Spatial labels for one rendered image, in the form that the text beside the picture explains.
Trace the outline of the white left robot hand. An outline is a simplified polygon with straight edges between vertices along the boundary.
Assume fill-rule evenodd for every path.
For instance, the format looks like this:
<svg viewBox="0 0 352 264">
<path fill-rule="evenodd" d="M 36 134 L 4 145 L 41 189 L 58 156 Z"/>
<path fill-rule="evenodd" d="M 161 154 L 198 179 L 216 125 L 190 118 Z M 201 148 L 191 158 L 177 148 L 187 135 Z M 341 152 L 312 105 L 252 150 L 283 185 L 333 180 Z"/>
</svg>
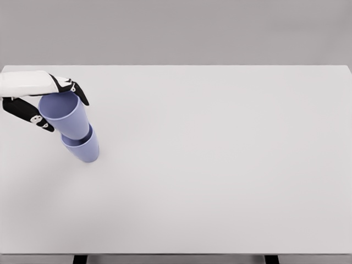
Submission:
<svg viewBox="0 0 352 264">
<path fill-rule="evenodd" d="M 71 78 L 54 76 L 44 70 L 0 73 L 0 100 L 4 111 L 49 132 L 54 132 L 54 127 L 40 114 L 37 107 L 24 101 L 22 97 L 68 91 L 75 93 L 84 105 L 89 105 L 82 88 Z"/>
</svg>

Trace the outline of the lavender plastic cup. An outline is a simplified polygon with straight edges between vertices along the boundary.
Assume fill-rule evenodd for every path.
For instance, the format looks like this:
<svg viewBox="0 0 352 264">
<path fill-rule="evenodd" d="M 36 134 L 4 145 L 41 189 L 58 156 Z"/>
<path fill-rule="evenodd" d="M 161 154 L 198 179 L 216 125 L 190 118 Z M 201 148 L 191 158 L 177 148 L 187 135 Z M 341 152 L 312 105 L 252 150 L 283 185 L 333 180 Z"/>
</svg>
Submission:
<svg viewBox="0 0 352 264">
<path fill-rule="evenodd" d="M 71 91 L 42 96 L 38 110 L 55 129 L 70 139 L 80 140 L 89 133 L 84 105 Z"/>
<path fill-rule="evenodd" d="M 94 162 L 99 157 L 98 138 L 91 125 L 89 125 L 89 132 L 84 138 L 73 140 L 62 134 L 61 141 L 72 155 L 83 162 Z"/>
</svg>

